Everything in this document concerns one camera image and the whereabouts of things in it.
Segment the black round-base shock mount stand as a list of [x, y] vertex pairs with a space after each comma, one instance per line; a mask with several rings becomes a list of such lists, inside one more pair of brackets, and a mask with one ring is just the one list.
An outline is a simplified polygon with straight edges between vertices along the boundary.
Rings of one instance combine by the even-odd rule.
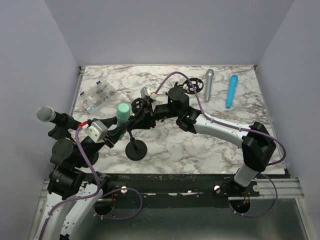
[[142, 99], [141, 97], [136, 98], [132, 103], [131, 103], [131, 110], [133, 114], [136, 117], [139, 117], [143, 114], [144, 108], [145, 108], [145, 100]]

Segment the teal microphone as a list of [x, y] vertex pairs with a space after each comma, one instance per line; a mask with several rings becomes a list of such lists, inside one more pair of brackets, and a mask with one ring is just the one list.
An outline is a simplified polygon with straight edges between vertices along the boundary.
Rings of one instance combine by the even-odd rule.
[[119, 127], [127, 123], [130, 115], [131, 115], [130, 105], [127, 103], [120, 103], [116, 109], [116, 119], [117, 119], [116, 127]]

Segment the black round-base clip stand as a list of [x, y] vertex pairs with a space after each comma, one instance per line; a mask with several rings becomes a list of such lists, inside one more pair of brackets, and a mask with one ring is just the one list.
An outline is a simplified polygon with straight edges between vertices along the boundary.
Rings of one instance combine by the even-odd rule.
[[128, 123], [126, 131], [129, 134], [129, 143], [125, 147], [125, 154], [132, 161], [140, 161], [146, 156], [148, 148], [142, 140], [133, 136], [132, 130], [132, 125]]

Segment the grey microphone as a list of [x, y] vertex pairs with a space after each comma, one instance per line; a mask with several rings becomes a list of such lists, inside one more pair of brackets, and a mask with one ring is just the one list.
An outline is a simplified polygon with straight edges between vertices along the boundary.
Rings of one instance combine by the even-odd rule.
[[211, 68], [207, 70], [205, 74], [205, 78], [206, 78], [206, 81], [205, 81], [204, 100], [206, 103], [208, 103], [211, 98], [212, 82], [214, 78], [214, 71]]

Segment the blue microphone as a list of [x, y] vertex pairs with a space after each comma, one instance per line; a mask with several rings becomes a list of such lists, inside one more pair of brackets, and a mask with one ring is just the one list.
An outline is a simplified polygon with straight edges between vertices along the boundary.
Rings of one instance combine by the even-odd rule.
[[232, 75], [229, 79], [228, 92], [227, 92], [227, 98], [225, 103], [225, 107], [227, 109], [230, 109], [232, 107], [237, 83], [238, 83], [238, 76]]

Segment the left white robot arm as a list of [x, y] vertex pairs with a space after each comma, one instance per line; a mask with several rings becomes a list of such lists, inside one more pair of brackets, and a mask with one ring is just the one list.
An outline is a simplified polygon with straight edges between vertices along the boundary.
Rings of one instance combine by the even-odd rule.
[[93, 165], [103, 146], [112, 148], [118, 142], [127, 122], [115, 116], [81, 123], [57, 112], [39, 119], [55, 124], [48, 135], [56, 143], [46, 206], [34, 239], [71, 240], [94, 203], [110, 194], [111, 185], [100, 179]]

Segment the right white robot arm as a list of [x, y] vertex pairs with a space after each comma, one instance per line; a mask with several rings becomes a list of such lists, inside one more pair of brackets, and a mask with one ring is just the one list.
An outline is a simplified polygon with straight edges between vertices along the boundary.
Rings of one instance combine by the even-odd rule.
[[152, 106], [154, 94], [144, 94], [131, 103], [133, 116], [127, 130], [148, 130], [156, 121], [176, 118], [177, 126], [185, 132], [209, 135], [222, 139], [242, 149], [243, 164], [230, 183], [230, 191], [241, 196], [248, 190], [249, 183], [263, 172], [275, 149], [274, 138], [259, 122], [241, 125], [218, 120], [190, 106], [190, 98], [180, 87], [173, 87], [167, 93], [167, 103]]

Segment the black round-base mic stand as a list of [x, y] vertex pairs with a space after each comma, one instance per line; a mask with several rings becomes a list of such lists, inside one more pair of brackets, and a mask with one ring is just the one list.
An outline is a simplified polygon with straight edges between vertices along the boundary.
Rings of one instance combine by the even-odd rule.
[[52, 147], [51, 163], [65, 169], [88, 168], [76, 141], [66, 127], [55, 125], [48, 136], [56, 140]]

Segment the black microphone silver grille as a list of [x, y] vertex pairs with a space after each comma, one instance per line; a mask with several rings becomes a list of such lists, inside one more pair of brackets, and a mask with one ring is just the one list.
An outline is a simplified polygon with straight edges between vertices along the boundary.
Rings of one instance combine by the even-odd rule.
[[53, 123], [58, 127], [66, 127], [67, 129], [76, 130], [81, 124], [75, 120], [72, 116], [66, 113], [58, 113], [50, 106], [40, 107], [36, 111], [37, 118], [44, 123]]

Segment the clear plastic screw box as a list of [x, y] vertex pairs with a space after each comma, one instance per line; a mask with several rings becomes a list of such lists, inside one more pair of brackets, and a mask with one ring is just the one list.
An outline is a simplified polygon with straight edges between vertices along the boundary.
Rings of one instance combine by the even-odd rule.
[[79, 93], [80, 104], [90, 115], [114, 102], [119, 96], [117, 90], [106, 81], [97, 81], [96, 85], [87, 91]]

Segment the small white plastic piece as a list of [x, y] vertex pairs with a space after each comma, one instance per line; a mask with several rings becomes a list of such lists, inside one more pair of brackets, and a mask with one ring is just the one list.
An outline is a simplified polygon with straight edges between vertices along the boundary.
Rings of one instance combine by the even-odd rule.
[[222, 157], [229, 164], [232, 164], [235, 161], [235, 153], [230, 149], [226, 149]]

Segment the black tripod shock mount stand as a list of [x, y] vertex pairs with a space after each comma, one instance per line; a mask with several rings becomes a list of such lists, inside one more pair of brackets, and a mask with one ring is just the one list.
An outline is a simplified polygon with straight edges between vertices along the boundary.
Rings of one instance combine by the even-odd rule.
[[188, 95], [194, 95], [195, 93], [200, 93], [203, 90], [204, 82], [199, 78], [192, 77], [190, 78], [190, 81], [185, 80], [182, 84], [178, 84], [178, 82], [176, 82], [174, 86], [183, 89], [183, 91]]

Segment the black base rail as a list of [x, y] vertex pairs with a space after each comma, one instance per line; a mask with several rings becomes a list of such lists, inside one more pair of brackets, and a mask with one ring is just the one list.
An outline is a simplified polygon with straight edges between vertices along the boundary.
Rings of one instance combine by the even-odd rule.
[[94, 207], [106, 213], [115, 209], [227, 208], [230, 200], [250, 200], [260, 195], [258, 184], [234, 183], [231, 174], [100, 173], [103, 193]]

